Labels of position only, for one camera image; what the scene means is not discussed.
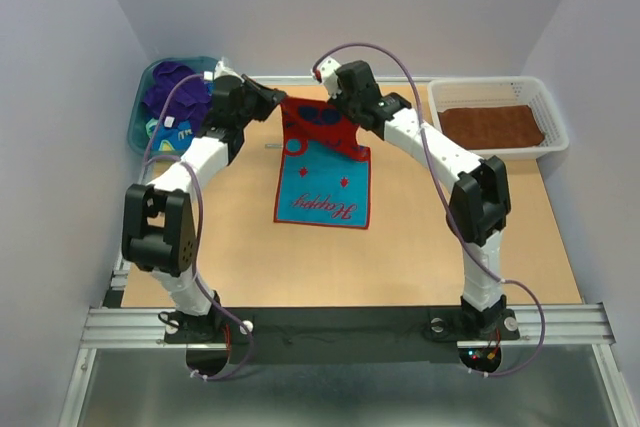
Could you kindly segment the red towel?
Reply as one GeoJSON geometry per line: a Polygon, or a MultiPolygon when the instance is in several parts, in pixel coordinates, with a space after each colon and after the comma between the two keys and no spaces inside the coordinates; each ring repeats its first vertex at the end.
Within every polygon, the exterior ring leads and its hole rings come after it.
{"type": "Polygon", "coordinates": [[[365,230],[370,223],[371,151],[334,106],[288,97],[280,104],[283,149],[274,220],[365,230]]]}

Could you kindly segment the brown towel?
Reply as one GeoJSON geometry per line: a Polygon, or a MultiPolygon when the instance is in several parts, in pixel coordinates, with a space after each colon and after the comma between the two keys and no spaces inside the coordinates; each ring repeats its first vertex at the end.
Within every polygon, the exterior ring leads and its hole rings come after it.
{"type": "Polygon", "coordinates": [[[527,105],[452,108],[438,119],[442,132],[467,150],[528,148],[545,140],[527,105]]]}

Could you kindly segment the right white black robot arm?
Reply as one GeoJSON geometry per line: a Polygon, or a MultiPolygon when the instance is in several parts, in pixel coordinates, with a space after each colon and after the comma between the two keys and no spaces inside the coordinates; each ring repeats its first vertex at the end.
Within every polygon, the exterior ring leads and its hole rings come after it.
{"type": "Polygon", "coordinates": [[[484,336],[506,309],[501,243],[511,201],[504,162],[483,159],[450,140],[425,121],[416,103],[395,92],[382,94],[364,61],[340,64],[327,58],[314,76],[340,113],[429,171],[463,249],[460,325],[472,337],[484,336]]]}

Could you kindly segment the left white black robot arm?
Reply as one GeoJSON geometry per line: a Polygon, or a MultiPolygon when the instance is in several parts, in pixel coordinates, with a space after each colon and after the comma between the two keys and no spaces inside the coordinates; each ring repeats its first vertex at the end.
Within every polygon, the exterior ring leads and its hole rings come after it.
{"type": "Polygon", "coordinates": [[[149,273],[174,303],[162,313],[169,341],[210,341],[228,314],[197,271],[203,225],[202,189],[241,150],[246,126],[263,122],[286,98],[246,75],[210,73],[211,105],[191,145],[159,177],[125,193],[122,256],[149,273]]]}

